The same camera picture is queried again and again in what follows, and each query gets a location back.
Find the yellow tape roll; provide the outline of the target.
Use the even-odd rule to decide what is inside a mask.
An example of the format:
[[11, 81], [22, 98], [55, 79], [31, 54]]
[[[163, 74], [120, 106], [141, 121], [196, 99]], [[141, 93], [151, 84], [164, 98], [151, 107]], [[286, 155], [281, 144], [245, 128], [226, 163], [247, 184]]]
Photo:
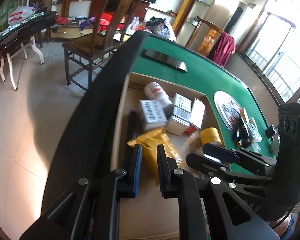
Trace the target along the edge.
[[213, 144], [216, 146], [221, 146], [222, 140], [218, 133], [218, 130], [214, 127], [209, 127], [202, 130], [199, 133], [201, 145]]

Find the blue white medicine box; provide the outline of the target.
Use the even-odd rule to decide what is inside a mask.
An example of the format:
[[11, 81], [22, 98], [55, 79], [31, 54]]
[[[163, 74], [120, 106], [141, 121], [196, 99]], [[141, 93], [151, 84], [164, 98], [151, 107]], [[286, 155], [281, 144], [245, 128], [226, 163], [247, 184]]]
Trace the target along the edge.
[[190, 99], [178, 93], [175, 94], [172, 102], [173, 111], [165, 129], [169, 133], [179, 136], [190, 127], [192, 102]]

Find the white barcode medicine box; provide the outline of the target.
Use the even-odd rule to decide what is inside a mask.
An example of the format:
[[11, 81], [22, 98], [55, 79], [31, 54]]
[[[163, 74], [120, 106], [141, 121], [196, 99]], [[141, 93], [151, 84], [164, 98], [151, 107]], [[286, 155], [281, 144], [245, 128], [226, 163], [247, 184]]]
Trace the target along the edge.
[[144, 132], [167, 125], [165, 112], [158, 100], [140, 100], [137, 115]]

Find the white bottle red label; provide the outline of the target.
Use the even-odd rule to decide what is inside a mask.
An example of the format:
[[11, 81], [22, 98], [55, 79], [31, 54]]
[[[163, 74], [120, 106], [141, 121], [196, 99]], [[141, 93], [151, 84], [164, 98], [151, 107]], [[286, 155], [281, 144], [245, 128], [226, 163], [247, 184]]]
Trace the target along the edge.
[[143, 89], [145, 95], [149, 100], [157, 100], [160, 102], [162, 109], [164, 110], [167, 118], [169, 118], [173, 112], [173, 103], [170, 97], [157, 82], [150, 82], [145, 85]]

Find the grey red long box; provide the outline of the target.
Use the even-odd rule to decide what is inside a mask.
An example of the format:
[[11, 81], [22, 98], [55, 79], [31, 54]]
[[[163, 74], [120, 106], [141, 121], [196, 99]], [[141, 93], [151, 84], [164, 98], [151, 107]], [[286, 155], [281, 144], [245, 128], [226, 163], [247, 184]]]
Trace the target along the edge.
[[185, 131], [185, 134], [191, 135], [202, 127], [203, 118], [205, 115], [205, 105], [198, 98], [195, 98], [190, 115], [190, 126]]

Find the white ceramic mug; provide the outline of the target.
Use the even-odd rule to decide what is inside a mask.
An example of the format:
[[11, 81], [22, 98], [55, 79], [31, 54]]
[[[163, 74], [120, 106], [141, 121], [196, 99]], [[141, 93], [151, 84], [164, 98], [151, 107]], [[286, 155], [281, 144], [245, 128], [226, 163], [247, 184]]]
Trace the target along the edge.
[[281, 140], [281, 138], [278, 135], [273, 139], [273, 141], [270, 145], [270, 151], [271, 151], [272, 155], [274, 155], [276, 157], [279, 155], [280, 140]]

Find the black cylindrical motor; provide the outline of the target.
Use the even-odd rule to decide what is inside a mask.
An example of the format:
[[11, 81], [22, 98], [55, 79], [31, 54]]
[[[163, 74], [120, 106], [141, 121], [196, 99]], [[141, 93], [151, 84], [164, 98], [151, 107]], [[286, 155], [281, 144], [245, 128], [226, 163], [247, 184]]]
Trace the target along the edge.
[[271, 125], [265, 130], [265, 135], [268, 139], [274, 137], [278, 133], [278, 126]]

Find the round centre table disc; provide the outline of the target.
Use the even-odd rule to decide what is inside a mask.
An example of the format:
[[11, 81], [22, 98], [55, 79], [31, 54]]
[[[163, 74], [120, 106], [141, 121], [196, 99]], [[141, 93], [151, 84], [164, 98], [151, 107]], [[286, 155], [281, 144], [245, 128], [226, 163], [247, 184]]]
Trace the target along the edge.
[[242, 107], [232, 96], [221, 90], [215, 92], [213, 100], [225, 126], [234, 133]]

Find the brown cardboard box tray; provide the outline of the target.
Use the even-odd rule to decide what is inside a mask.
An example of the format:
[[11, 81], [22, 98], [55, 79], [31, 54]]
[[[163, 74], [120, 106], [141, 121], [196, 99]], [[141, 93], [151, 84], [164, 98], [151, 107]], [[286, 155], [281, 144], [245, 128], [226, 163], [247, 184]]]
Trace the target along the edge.
[[[130, 73], [126, 76], [115, 124], [111, 170], [121, 166], [128, 146], [128, 120], [132, 110], [146, 99], [144, 87], [150, 82], [159, 83], [170, 96], [180, 94], [188, 99], [198, 99], [205, 105], [202, 129], [214, 127], [220, 130], [212, 103], [208, 97], [196, 90], [156, 79], [147, 75]], [[179, 213], [177, 199], [164, 199], [158, 184], [157, 152], [148, 153], [142, 148], [141, 178], [138, 195], [134, 199], [120, 201], [120, 239], [178, 239]]]

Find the black smartphone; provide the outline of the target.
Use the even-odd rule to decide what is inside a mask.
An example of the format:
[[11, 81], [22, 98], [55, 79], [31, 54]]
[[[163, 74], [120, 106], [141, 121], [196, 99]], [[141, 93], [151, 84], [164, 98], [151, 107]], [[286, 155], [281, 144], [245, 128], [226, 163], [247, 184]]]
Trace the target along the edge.
[[169, 55], [166, 55], [164, 53], [161, 53], [159, 51], [156, 51], [153, 49], [146, 49], [144, 52], [144, 56], [149, 59], [153, 59], [155, 61], [161, 62], [170, 67], [181, 70], [183, 72], [187, 72], [187, 65], [185, 62], [180, 61], [180, 60], [173, 58]]

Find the dark red hanging cloth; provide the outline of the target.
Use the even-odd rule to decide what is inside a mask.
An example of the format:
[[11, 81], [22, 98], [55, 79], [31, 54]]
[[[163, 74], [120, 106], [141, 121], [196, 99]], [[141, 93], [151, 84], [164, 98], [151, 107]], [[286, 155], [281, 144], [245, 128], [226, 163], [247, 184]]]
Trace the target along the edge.
[[235, 39], [224, 32], [211, 49], [208, 58], [219, 66], [224, 67], [228, 62], [230, 55], [233, 54], [235, 50]]

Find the wooden chair with carving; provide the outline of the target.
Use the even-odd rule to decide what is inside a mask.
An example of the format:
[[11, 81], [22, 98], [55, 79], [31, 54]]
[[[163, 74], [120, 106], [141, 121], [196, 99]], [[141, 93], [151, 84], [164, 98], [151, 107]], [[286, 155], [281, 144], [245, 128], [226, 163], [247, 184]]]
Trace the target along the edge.
[[214, 44], [216, 43], [217, 38], [219, 38], [219, 36], [224, 33], [224, 30], [216, 26], [212, 22], [202, 19], [200, 16], [197, 16], [196, 19], [198, 20], [198, 24], [192, 32], [190, 39], [186, 44], [186, 48], [190, 48], [191, 44], [194, 42], [195, 38], [197, 37], [200, 31], [201, 25], [205, 24], [208, 26], [208, 30], [204, 35], [203, 40], [199, 48], [197, 49], [197, 52], [203, 56], [207, 56], [213, 48]]

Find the black bag pile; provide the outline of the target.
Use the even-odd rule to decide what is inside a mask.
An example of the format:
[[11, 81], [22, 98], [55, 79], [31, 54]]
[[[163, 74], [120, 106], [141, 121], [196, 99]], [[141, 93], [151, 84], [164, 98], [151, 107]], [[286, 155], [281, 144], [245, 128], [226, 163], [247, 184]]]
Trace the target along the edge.
[[146, 23], [146, 29], [170, 41], [173, 42], [177, 41], [177, 38], [175, 36], [175, 33], [173, 31], [170, 22], [168, 22], [165, 18], [152, 17]]

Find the black folding side table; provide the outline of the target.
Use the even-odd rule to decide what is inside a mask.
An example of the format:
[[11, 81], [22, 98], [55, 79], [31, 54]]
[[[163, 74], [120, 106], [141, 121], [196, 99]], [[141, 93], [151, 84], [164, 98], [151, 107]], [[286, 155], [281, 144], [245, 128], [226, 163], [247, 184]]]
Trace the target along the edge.
[[56, 11], [40, 12], [16, 25], [6, 28], [0, 33], [0, 77], [2, 81], [6, 80], [4, 64], [7, 62], [10, 80], [14, 90], [17, 90], [18, 86], [14, 80], [12, 59], [20, 53], [23, 53], [27, 59], [26, 48], [31, 47], [39, 56], [40, 63], [44, 64], [44, 55], [36, 45], [35, 35], [41, 33], [43, 29], [54, 25], [57, 16], [58, 13]]

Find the white plastic bag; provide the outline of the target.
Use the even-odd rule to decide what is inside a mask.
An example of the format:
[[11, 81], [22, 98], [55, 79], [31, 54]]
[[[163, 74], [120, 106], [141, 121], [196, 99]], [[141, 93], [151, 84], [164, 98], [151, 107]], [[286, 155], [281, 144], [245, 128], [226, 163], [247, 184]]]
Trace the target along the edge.
[[8, 17], [8, 25], [16, 25], [36, 12], [34, 7], [20, 6], [13, 11]]

